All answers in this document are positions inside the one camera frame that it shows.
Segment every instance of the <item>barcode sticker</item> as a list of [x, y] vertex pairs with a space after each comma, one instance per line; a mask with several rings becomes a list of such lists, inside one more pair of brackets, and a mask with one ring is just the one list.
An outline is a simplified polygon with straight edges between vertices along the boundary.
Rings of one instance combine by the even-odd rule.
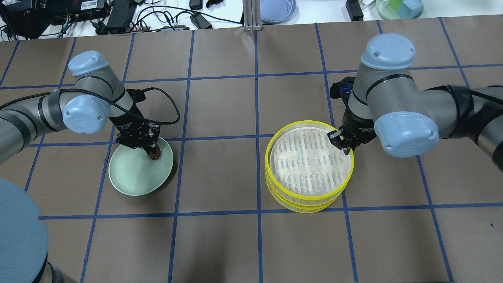
[[80, 5], [81, 10], [94, 9], [96, 7], [98, 7], [98, 0], [82, 2], [82, 5]]

